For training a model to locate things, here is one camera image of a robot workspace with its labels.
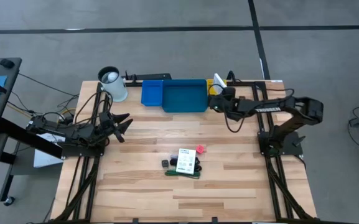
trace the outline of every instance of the blue tray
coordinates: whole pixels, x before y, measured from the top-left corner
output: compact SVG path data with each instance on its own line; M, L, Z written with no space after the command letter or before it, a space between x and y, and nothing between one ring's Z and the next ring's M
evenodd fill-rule
M206 80L164 80L162 109L168 113L201 113L207 109Z
M142 100L145 106L161 106L162 80L144 80L142 83Z

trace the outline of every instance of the white box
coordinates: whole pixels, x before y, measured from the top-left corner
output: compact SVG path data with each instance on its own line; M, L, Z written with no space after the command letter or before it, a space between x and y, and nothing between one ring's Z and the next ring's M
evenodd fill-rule
M179 149L176 171L183 174L193 174L195 160L196 150Z

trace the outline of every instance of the pink object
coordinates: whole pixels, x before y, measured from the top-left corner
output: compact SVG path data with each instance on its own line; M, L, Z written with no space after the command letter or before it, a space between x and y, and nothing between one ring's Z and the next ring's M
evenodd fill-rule
M198 145L198 146L196 147L196 152L198 152L199 154L203 153L203 151L204 151L204 146Z

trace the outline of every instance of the concrete floor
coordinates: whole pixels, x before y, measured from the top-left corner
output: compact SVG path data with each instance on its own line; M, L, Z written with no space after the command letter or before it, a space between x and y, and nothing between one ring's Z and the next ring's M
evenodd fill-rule
M359 25L359 1L255 0L261 26ZM160 26L251 26L247 1L0 0L0 29L69 29ZM318 216L359 223L359 147L347 121L359 106L359 30L262 31L272 79L296 96L325 104L324 122L301 134L307 174ZM261 79L253 31L100 34L0 34L0 57L21 57L21 72L78 93L107 65L129 73L169 72L174 78L207 78L233 70L237 78ZM55 110L69 99L25 78L14 87L28 108ZM12 95L10 101L18 103ZM7 108L4 117L25 126ZM359 141L359 128L352 133ZM7 144L12 151L14 141ZM0 164L0 185L7 166ZM0 203L0 223L41 222L59 173L15 177L14 205Z

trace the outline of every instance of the wooden table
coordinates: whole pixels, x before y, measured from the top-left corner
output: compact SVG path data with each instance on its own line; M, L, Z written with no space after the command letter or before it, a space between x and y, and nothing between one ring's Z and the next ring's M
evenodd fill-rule
M96 91L97 83L83 82L77 109ZM284 88L282 82L266 84L268 89ZM237 96L253 98L250 87L236 89ZM113 103L114 114L130 113L134 122L124 136L125 143L110 137L99 166L91 222L131 222L133 218L140 222L210 222L212 217L220 222L275 220L268 174L256 137L256 116L245 119L240 132L231 133L223 114L213 110L165 113L161 107L142 105L141 91L141 87L129 87L128 98ZM284 92L268 91L268 95L278 98ZM92 108L93 100L78 119L89 118ZM289 118L285 113L273 114L275 124ZM229 123L232 129L239 125ZM164 175L161 160L177 154L179 148L195 149L198 144L206 148L198 155L203 168L200 179ZM304 165L294 156L282 156L282 160L290 192L307 213L316 216ZM76 161L71 157L64 162L51 218L65 207ZM282 195L277 191L285 217ZM85 202L80 218L85 214Z

